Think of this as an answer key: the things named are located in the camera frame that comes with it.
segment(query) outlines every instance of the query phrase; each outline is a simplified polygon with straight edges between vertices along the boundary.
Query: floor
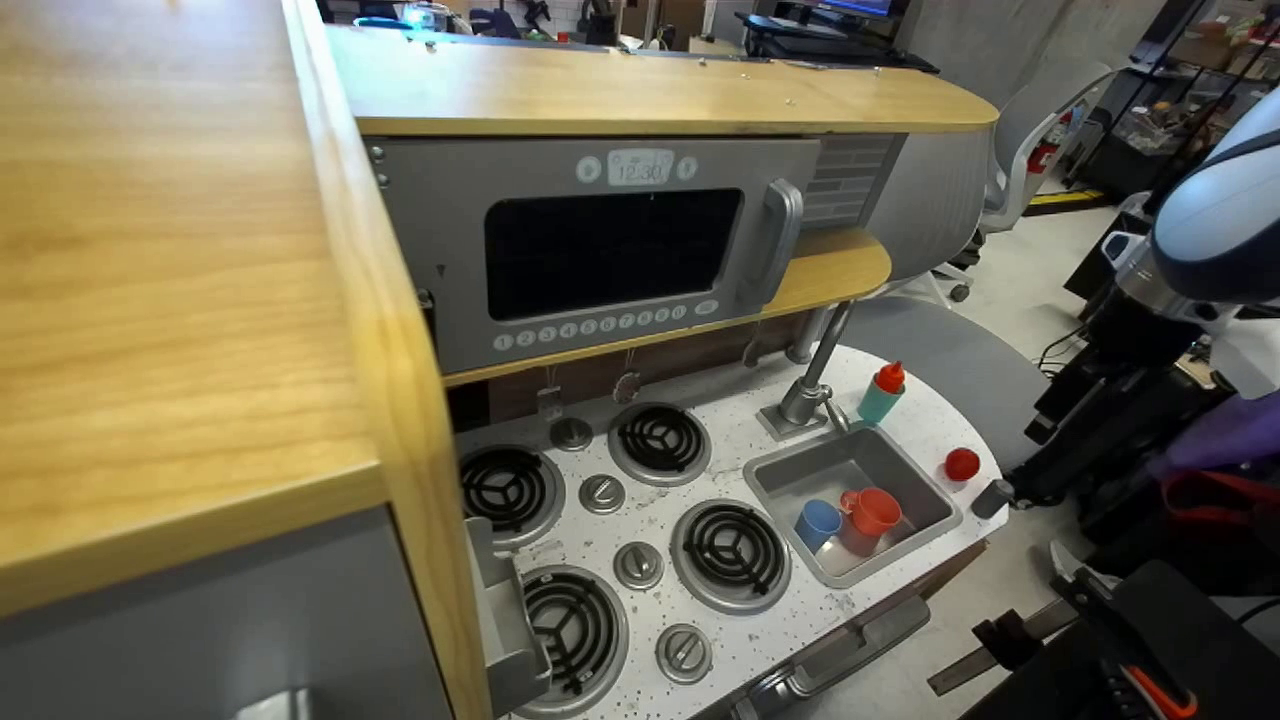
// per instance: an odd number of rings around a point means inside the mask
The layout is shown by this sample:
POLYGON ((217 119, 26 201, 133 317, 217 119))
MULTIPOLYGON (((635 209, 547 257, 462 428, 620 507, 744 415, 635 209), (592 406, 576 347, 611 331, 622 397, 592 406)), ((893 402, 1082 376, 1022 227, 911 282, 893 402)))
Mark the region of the floor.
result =
MULTIPOLYGON (((970 275, 970 294, 956 305, 956 311, 983 325, 1036 362, 1043 344, 1072 326, 1079 301, 1059 282, 1106 218, 1110 210, 1033 214, 1010 230, 989 235, 983 261, 970 275)), ((929 279, 898 292, 935 294, 929 279)), ((1017 513, 1010 523, 990 535, 989 550, 930 595, 930 619, 917 637, 789 715, 946 720, 970 709, 1001 685, 1001 669, 950 696, 930 696, 924 680, 974 648, 968 630, 970 625, 1007 609, 1036 612, 1051 601, 1036 556, 1051 535, 1072 535, 1069 507, 1017 513)))

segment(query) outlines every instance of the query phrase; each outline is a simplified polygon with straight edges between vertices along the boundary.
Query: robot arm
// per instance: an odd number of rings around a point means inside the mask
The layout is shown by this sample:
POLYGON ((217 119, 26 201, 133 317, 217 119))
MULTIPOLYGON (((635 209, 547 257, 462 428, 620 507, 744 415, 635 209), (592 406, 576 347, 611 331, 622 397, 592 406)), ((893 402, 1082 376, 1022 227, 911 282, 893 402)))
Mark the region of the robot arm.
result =
POLYGON ((1150 249, 1161 275, 1187 301, 1280 294, 1280 93, 1164 201, 1150 249))

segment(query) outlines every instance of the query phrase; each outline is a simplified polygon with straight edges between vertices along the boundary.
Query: sink basin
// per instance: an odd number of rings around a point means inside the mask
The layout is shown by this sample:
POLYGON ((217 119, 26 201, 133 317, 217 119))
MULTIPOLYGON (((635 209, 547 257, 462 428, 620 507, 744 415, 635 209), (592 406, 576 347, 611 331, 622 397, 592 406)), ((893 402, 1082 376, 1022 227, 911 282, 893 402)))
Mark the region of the sink basin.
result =
POLYGON ((829 589, 846 589, 859 576, 908 556, 930 535, 958 523, 950 501, 920 473, 889 437, 872 428, 832 433, 810 442, 763 456, 747 465, 747 485, 763 501, 776 532, 802 556, 814 580, 829 589), (883 489, 898 501, 904 521, 878 540, 872 556, 854 556, 844 540, 809 549, 796 532, 798 507, 809 501, 829 501, 852 489, 883 489))

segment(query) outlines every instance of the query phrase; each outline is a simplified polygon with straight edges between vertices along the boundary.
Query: stove burner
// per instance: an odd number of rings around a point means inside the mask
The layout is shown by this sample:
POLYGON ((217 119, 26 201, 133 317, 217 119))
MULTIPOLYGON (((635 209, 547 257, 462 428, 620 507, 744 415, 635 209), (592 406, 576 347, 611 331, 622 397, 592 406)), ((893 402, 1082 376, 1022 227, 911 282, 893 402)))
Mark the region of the stove burner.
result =
POLYGON ((576 715, 592 709, 622 669, 622 612, 611 589, 576 568, 542 568, 523 580, 532 637, 551 658, 551 688, 523 702, 527 715, 576 715))
POLYGON ((491 523, 491 543, 514 549, 547 532, 565 503, 565 481, 551 460, 523 446, 486 446, 462 460, 469 517, 491 523))
POLYGON ((776 532, 740 503, 696 503, 673 543, 687 590, 721 612, 763 612, 792 580, 776 532))
POLYGON ((678 406, 643 402, 614 419, 608 453, 647 485, 683 485, 712 460, 706 433, 678 406))

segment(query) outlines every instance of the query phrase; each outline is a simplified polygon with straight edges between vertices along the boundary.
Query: black cable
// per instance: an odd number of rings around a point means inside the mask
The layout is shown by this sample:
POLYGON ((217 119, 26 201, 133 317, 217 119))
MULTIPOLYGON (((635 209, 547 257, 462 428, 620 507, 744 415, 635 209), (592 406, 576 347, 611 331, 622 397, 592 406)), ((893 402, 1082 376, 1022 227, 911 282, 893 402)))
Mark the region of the black cable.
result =
POLYGON ((1252 602, 1244 617, 1235 617, 1235 625, 1257 619, 1260 612, 1280 609, 1280 595, 1252 602))
POLYGON ((1079 336, 1079 326, 1072 326, 1069 336, 1059 336, 1059 340, 1043 344, 1043 350, 1040 350, 1036 367, 1043 367, 1048 350, 1051 350, 1051 347, 1059 347, 1059 344, 1069 344, 1072 336, 1079 336))

